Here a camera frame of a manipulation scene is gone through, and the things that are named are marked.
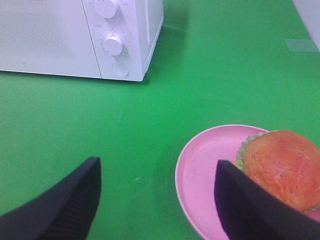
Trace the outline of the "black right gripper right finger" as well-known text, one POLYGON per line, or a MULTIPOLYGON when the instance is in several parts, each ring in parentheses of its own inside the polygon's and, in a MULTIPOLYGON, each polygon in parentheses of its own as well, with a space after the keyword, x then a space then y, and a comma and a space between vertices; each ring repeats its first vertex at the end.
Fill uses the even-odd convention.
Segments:
POLYGON ((263 190, 228 160, 219 160, 214 201, 231 240, 318 240, 320 223, 263 190))

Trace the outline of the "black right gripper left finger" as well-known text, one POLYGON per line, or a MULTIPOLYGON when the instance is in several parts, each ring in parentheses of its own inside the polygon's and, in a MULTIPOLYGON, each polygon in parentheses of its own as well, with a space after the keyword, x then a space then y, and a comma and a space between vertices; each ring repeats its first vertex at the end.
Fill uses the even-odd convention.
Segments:
POLYGON ((101 197, 101 160, 89 157, 53 187, 0 217, 2 240, 85 240, 101 197))

